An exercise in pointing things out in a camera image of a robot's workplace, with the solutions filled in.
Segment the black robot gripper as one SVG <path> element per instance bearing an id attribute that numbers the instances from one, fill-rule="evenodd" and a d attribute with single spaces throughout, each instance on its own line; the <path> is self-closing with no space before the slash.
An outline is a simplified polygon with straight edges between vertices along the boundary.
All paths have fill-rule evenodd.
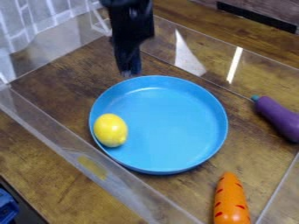
<path id="1" fill-rule="evenodd" d="M 123 77 L 142 73 L 141 43 L 155 36 L 153 0 L 99 0 L 107 8 L 117 66 Z"/>

